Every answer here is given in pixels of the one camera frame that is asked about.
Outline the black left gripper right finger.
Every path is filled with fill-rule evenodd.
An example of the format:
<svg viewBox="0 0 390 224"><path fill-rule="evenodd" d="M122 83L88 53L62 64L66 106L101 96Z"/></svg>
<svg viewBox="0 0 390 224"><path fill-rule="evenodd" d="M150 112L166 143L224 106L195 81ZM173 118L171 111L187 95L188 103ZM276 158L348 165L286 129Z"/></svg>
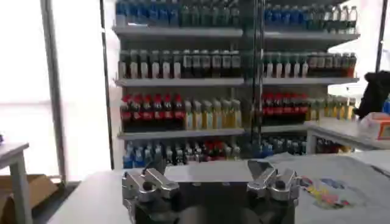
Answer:
<svg viewBox="0 0 390 224"><path fill-rule="evenodd" d="M282 173L270 162L248 160L247 166L253 180L247 183L247 191L258 198L276 201L294 201L299 197L299 181L295 170L285 169Z"/></svg>

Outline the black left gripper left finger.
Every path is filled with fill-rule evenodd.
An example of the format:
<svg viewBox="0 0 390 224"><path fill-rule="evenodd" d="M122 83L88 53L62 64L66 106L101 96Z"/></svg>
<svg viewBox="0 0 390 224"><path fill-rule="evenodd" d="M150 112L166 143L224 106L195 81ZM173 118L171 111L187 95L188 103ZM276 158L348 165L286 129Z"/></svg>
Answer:
<svg viewBox="0 0 390 224"><path fill-rule="evenodd" d="M124 172L121 178L122 204L129 208L132 203L173 199L180 186L164 176L165 168L166 160L160 157L149 161L141 172Z"/></svg>

